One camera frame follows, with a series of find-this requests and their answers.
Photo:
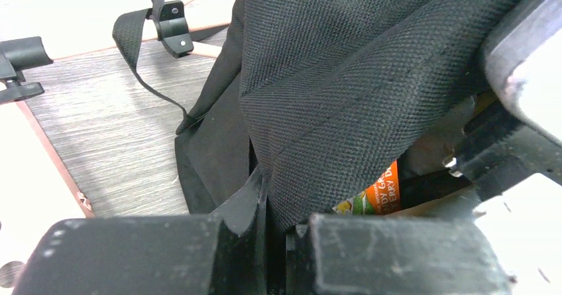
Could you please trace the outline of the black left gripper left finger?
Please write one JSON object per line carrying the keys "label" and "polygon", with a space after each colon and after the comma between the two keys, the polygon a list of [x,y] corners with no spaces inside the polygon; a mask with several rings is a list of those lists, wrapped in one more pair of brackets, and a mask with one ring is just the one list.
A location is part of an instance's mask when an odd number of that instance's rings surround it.
{"label": "black left gripper left finger", "polygon": [[206,215],[66,219],[15,294],[264,294],[266,194],[255,170]]}

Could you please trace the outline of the black backpack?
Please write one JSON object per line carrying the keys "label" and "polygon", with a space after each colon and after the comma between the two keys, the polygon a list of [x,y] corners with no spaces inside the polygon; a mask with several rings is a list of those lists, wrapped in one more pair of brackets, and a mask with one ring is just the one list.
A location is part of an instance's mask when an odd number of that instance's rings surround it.
{"label": "black backpack", "polygon": [[[236,0],[223,49],[176,131],[189,212],[259,169],[281,231],[391,166],[390,213],[466,186],[440,167],[486,89],[476,53],[521,0]],[[445,120],[450,113],[453,122]]]}

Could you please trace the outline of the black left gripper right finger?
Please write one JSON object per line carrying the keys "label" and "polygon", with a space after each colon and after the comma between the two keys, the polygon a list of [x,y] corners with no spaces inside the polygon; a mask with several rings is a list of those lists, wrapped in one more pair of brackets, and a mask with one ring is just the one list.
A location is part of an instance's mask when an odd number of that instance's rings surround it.
{"label": "black left gripper right finger", "polygon": [[510,294],[469,221],[315,214],[287,253],[289,294]]}

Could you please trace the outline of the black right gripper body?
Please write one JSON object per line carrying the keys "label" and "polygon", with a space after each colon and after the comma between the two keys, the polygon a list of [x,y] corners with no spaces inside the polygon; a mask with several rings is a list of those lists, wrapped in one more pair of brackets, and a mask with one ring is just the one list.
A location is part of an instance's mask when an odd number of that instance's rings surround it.
{"label": "black right gripper body", "polygon": [[482,201],[534,174],[561,184],[561,146],[507,112],[500,102],[485,107],[463,133],[443,165],[452,176],[470,180]]}

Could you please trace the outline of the orange 78-Storey Treehouse book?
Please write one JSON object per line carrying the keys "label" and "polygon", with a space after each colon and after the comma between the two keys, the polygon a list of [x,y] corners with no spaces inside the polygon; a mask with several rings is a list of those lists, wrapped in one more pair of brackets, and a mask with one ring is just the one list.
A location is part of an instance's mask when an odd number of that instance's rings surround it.
{"label": "orange 78-Storey Treehouse book", "polygon": [[341,215],[387,215],[400,211],[398,163],[394,161],[381,177],[361,193],[332,208]]}

